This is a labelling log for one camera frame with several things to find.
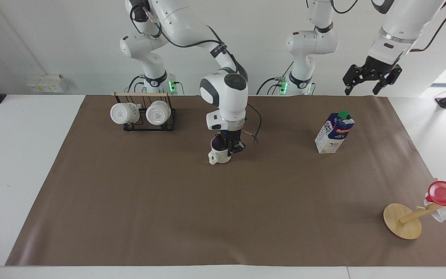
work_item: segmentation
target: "green bottle cap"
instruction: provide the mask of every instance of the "green bottle cap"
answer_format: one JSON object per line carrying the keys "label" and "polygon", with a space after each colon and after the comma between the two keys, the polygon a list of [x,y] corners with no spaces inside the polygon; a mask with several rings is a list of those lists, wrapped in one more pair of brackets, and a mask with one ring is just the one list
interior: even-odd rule
{"label": "green bottle cap", "polygon": [[348,116],[349,116],[349,112],[346,110],[344,110],[338,114],[338,118],[340,118],[342,120],[347,119]]}

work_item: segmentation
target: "round wooden base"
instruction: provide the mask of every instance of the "round wooden base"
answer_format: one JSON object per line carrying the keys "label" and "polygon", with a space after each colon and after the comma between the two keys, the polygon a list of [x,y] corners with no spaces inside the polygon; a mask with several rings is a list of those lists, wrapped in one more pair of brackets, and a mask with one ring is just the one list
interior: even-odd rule
{"label": "round wooden base", "polygon": [[383,219],[386,226],[396,236],[403,239],[416,239],[421,235],[421,222],[418,218],[402,224],[399,219],[411,214],[412,210],[405,205],[399,203],[392,203],[388,205],[383,211]]}

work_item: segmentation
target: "mug handle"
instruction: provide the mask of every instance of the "mug handle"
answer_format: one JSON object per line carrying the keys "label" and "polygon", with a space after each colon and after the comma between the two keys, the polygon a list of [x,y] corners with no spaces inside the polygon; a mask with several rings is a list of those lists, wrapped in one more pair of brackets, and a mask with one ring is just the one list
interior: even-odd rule
{"label": "mug handle", "polygon": [[216,151],[215,150],[211,150],[211,152],[209,152],[208,154],[209,157],[209,164],[215,165],[218,160],[216,159]]}

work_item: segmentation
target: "brown paper sheet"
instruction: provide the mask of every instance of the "brown paper sheet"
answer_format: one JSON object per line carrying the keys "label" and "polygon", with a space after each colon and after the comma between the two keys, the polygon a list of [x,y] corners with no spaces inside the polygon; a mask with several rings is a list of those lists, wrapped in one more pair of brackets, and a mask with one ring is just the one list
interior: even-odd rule
{"label": "brown paper sheet", "polygon": [[[414,241],[383,222],[432,182],[386,98],[253,97],[259,144],[208,163],[200,97],[174,97],[174,132],[123,132],[113,97],[85,98],[7,265],[446,266],[446,222]],[[314,138],[332,112],[356,124],[337,154]],[[247,111],[245,129],[258,118]]]}

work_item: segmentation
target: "white wall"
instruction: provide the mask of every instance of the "white wall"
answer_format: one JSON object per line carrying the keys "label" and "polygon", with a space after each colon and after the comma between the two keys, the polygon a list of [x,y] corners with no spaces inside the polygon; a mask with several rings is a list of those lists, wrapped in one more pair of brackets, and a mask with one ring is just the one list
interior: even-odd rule
{"label": "white wall", "polygon": [[[312,29],[303,0],[188,0],[197,16],[213,26],[250,75],[250,91],[263,80],[280,76],[292,60],[285,49],[289,32]],[[339,0],[338,9],[351,1]],[[119,51],[119,40],[134,28],[123,0],[0,0],[0,9],[50,74],[63,74],[71,94],[110,94],[122,90],[141,68]],[[424,32],[418,47],[428,42],[445,14]],[[384,21],[369,0],[361,0],[345,15],[336,15],[338,51],[317,55],[314,81],[317,94],[343,94],[341,81],[351,64],[362,65]],[[187,93],[197,93],[202,77],[218,68],[199,48],[165,46],[157,51]],[[446,26],[432,48],[411,53],[401,61],[398,84],[383,91],[391,96],[419,96],[446,69]],[[0,28],[0,91],[27,93],[26,74],[34,74],[23,55]],[[354,95],[370,94],[374,83]]]}

